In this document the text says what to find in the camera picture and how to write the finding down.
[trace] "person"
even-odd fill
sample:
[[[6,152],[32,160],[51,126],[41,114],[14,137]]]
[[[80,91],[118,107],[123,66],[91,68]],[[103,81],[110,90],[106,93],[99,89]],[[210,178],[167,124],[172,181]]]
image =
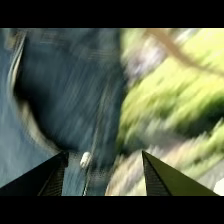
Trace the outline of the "person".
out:
[[[150,29],[163,41],[162,30]],[[62,195],[105,194],[127,83],[120,35],[119,28],[0,30],[0,187],[67,150]]]

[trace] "denim jacket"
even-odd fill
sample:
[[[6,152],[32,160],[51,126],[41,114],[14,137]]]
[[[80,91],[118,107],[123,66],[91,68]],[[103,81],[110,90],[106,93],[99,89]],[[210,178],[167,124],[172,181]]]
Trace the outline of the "denim jacket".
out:
[[[67,150],[62,194],[104,195],[126,86],[120,30],[2,28],[0,59],[0,187]]]

